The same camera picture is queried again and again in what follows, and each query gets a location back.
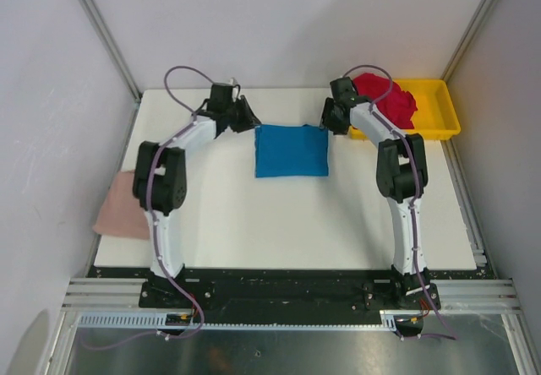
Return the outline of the blue t shirt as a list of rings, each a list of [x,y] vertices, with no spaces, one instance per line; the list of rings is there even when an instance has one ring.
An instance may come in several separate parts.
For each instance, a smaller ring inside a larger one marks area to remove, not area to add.
[[[254,136],[256,178],[329,176],[327,130],[261,125]]]

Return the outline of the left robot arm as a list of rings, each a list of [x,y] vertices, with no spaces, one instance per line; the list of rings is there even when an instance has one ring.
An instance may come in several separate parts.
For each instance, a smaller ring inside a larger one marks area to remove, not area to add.
[[[145,213],[152,241],[151,271],[167,278],[157,288],[158,298],[169,307],[185,301],[186,285],[175,278],[183,271],[180,208],[188,192],[187,161],[205,145],[230,129],[234,133],[257,128],[255,116],[235,80],[216,83],[189,122],[161,142],[139,145],[132,192]]]

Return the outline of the pink t shirt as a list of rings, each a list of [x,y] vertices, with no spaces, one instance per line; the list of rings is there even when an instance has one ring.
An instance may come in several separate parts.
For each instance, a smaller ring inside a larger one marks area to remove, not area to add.
[[[150,231],[139,200],[132,193],[134,171],[120,171],[114,177],[99,210],[95,233],[148,241]]]

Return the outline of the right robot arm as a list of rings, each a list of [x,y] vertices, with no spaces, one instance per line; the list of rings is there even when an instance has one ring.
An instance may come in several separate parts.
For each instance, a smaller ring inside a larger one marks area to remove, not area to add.
[[[404,133],[379,111],[376,101],[358,93],[350,78],[335,79],[330,87],[320,126],[335,134],[354,127],[377,149],[376,185],[387,200],[394,236],[391,301],[399,308],[410,308],[422,299],[430,303],[420,235],[420,209],[428,185],[424,139],[418,133]]]

